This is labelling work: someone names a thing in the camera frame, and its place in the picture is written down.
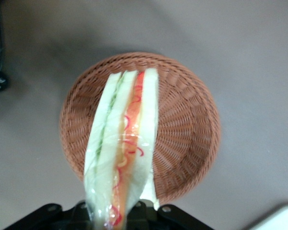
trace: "white object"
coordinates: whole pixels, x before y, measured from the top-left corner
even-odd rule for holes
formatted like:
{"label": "white object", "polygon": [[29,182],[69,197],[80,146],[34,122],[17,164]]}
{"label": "white object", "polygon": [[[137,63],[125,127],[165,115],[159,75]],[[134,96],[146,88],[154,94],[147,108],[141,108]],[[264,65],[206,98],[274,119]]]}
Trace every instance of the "white object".
{"label": "white object", "polygon": [[250,230],[288,230],[288,206],[282,207]]}

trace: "wicker basket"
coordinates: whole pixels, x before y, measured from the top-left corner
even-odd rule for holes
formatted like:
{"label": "wicker basket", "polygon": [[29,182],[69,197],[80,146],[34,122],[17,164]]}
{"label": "wicker basket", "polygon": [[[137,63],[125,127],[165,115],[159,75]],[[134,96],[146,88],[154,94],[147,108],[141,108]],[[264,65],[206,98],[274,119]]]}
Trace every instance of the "wicker basket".
{"label": "wicker basket", "polygon": [[190,191],[211,167],[220,142],[220,121],[201,80],[175,60],[151,53],[126,53],[89,68],[70,90],[60,114],[60,135],[70,166],[83,180],[92,122],[108,76],[125,70],[159,73],[159,125],[153,158],[160,203]]}

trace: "plastic wrap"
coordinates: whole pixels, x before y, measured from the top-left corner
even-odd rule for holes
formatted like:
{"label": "plastic wrap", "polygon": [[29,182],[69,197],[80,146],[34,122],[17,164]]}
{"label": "plastic wrap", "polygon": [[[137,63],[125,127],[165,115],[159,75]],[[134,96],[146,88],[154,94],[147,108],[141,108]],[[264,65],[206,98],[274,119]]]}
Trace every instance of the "plastic wrap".
{"label": "plastic wrap", "polygon": [[127,214],[147,193],[155,195],[153,202],[158,203],[152,176],[157,127],[157,71],[111,74],[94,117],[84,164],[94,229],[125,229]]}

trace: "woven basket rim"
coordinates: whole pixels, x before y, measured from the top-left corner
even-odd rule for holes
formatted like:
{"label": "woven basket rim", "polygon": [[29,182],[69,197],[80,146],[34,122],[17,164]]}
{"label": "woven basket rim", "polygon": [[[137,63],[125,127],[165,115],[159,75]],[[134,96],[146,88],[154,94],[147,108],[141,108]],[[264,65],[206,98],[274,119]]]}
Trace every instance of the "woven basket rim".
{"label": "woven basket rim", "polygon": [[[71,110],[71,106],[72,106],[71,102],[77,96],[77,94],[75,92],[79,92],[81,90],[82,84],[84,84],[85,81],[87,80],[87,78],[90,77],[90,72],[93,72],[97,68],[109,65],[115,61],[124,60],[124,59],[126,59],[126,57],[132,57],[132,58],[145,57],[145,58],[149,58],[151,60],[155,60],[158,62],[164,62],[164,63],[170,64],[171,66],[173,66],[173,68],[175,68],[177,70],[177,72],[181,72],[184,75],[186,75],[190,81],[192,81],[194,77],[197,77],[192,71],[190,71],[188,68],[186,68],[185,66],[183,66],[182,64],[180,64],[178,61],[176,61],[174,59],[165,57],[163,55],[146,53],[146,52],[131,52],[131,53],[123,53],[123,54],[114,55],[114,56],[108,57],[104,60],[101,60],[98,63],[96,63],[95,65],[88,68],[83,74],[81,74],[77,78],[75,84],[73,85],[73,87],[69,91],[69,93],[68,93],[68,95],[64,101],[63,108],[62,108],[62,111],[60,114],[60,130],[61,130],[60,138],[62,141],[65,157],[71,166],[73,165],[72,160],[75,160],[75,159],[69,159],[66,156],[66,151],[68,151],[68,149],[67,149],[68,144],[65,142],[64,132],[66,132],[66,129],[65,129],[63,124],[66,122],[65,119],[66,119],[67,112]],[[203,179],[203,177],[206,175],[207,171],[210,169],[212,163],[215,160],[216,153],[217,153],[218,148],[219,148],[221,129],[220,129],[220,120],[219,120],[218,111],[216,109],[212,95],[211,95],[210,91],[208,90],[208,88],[205,86],[205,84],[199,78],[197,78],[196,80],[197,80],[197,84],[198,84],[198,89],[200,89],[197,93],[205,104],[204,109],[205,109],[205,112],[207,113],[207,117],[208,117],[209,123],[211,125],[211,127],[210,127],[211,143],[213,143],[213,144],[210,145],[209,154],[207,156],[207,159],[204,161],[204,164],[200,166],[200,170],[198,170],[198,172],[200,172],[200,173],[198,175],[194,176],[194,178],[192,180],[190,179],[189,181],[186,181],[186,183],[182,186],[182,188],[180,188],[180,190],[172,192],[171,194],[168,194],[168,195],[164,195],[164,197],[162,197],[162,199],[161,199],[161,201],[164,201],[164,202],[172,201],[173,199],[176,199],[176,198],[182,196],[183,194],[189,192],[191,189],[193,189],[194,186],[197,185]]]}

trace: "gray floor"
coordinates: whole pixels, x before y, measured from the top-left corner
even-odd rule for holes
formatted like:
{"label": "gray floor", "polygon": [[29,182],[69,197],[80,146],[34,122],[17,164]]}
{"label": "gray floor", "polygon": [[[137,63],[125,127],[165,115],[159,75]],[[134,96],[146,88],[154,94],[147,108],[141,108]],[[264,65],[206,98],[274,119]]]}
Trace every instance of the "gray floor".
{"label": "gray floor", "polygon": [[173,202],[216,230],[237,230],[288,202],[288,0],[6,0],[0,93],[0,229],[50,202],[84,199],[58,119],[76,77],[105,57],[175,58],[211,90],[218,158]]}

